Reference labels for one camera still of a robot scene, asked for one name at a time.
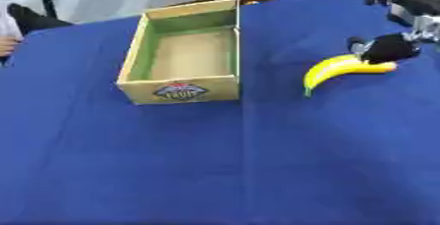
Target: blue table cover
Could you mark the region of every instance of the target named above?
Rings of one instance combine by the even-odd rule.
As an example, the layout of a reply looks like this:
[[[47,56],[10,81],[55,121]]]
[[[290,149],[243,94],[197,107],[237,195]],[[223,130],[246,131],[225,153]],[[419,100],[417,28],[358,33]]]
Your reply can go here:
[[[407,30],[363,0],[242,10],[242,100],[134,106],[138,18],[31,34],[0,70],[0,223],[437,224],[440,53],[303,97],[346,38]]]

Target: robotic arm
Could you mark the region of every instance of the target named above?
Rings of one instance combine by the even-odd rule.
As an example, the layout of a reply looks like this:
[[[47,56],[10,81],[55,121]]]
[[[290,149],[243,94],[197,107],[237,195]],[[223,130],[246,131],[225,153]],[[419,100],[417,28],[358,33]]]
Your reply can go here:
[[[370,42],[349,39],[349,49],[371,64],[398,61],[418,56],[421,43],[440,44],[440,0],[365,0],[390,7],[388,19],[411,32],[382,35]]]

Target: box flap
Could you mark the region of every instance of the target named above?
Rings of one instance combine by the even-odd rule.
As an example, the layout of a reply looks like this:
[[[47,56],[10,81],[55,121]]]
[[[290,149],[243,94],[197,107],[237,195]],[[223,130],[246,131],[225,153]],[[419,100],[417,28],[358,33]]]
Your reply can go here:
[[[237,8],[238,0],[220,0],[211,2],[200,2],[175,7],[147,10],[146,13],[151,20],[171,17],[188,16],[192,14],[203,14]]]

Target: person's hand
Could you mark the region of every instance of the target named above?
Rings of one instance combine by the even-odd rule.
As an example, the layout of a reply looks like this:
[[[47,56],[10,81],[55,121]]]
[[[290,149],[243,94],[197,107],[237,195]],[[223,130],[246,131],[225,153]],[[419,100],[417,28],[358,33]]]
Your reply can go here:
[[[0,36],[0,58],[7,57],[16,48],[20,40],[12,36]]]

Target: person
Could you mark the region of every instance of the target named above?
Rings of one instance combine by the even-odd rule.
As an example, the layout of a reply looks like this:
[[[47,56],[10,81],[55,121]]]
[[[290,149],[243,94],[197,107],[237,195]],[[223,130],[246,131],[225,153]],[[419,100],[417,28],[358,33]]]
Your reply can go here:
[[[45,28],[70,26],[71,23],[42,16],[15,3],[0,4],[0,62],[4,64],[28,33]]]

